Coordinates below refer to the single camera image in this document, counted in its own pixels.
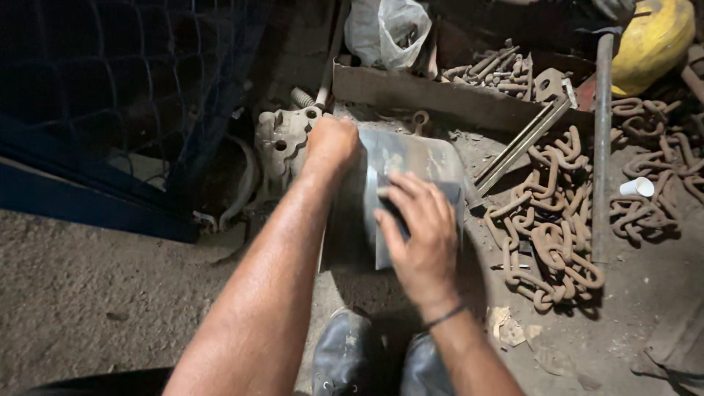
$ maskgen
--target black shoe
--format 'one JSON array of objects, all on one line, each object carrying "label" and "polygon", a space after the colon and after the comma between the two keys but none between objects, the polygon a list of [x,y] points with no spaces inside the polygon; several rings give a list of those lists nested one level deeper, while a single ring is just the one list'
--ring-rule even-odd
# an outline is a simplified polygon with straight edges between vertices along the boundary
[{"label": "black shoe", "polygon": [[338,309],[313,352],[313,396],[373,395],[372,359],[381,353],[367,314],[357,307]]},{"label": "black shoe", "polygon": [[403,363],[400,396],[452,396],[450,382],[440,351],[429,333],[416,335],[408,345]]}]

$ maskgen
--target white paper cup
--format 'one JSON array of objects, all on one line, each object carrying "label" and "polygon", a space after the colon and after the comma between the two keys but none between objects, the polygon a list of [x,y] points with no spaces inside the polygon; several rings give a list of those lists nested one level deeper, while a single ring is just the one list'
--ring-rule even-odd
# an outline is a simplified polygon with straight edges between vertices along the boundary
[{"label": "white paper cup", "polygon": [[642,195],[644,197],[652,197],[655,192],[653,182],[646,178],[637,178],[628,183],[623,183],[618,189],[621,195]]}]

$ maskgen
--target plastic bag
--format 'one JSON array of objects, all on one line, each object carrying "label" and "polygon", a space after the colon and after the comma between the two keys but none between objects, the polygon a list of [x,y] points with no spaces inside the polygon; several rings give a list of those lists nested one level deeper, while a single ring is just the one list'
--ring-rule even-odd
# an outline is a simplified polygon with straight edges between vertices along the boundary
[{"label": "plastic bag", "polygon": [[[387,70],[403,70],[415,62],[420,47],[430,33],[432,22],[423,7],[413,0],[381,0],[379,40],[381,61]],[[397,43],[411,37],[406,49]]]},{"label": "plastic bag", "polygon": [[364,66],[381,63],[379,40],[380,0],[352,0],[350,15],[345,21],[345,45],[362,59]]}]

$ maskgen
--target yellow bag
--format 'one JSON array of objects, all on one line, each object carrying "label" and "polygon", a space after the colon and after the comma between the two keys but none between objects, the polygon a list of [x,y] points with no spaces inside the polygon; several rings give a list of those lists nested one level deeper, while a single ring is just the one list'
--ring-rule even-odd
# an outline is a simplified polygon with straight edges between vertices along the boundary
[{"label": "yellow bag", "polygon": [[670,71],[694,38],[694,7],[688,0],[643,0],[621,38],[612,67],[612,93],[636,96]]}]

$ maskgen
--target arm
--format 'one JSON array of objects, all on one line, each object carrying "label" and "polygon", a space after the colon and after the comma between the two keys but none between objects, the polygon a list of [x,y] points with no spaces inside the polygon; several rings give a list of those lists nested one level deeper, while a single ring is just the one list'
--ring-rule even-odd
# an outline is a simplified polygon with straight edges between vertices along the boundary
[{"label": "arm", "polygon": [[[389,247],[394,270],[426,323],[456,308],[457,232],[455,211],[433,184],[413,174],[390,175],[389,199],[401,211],[411,234],[404,242],[391,214],[375,216]],[[523,392],[467,310],[430,330],[458,395],[521,396]]]},{"label": "arm", "polygon": [[357,146],[349,119],[317,121],[303,169],[227,281],[164,395],[293,392],[327,213]]}]

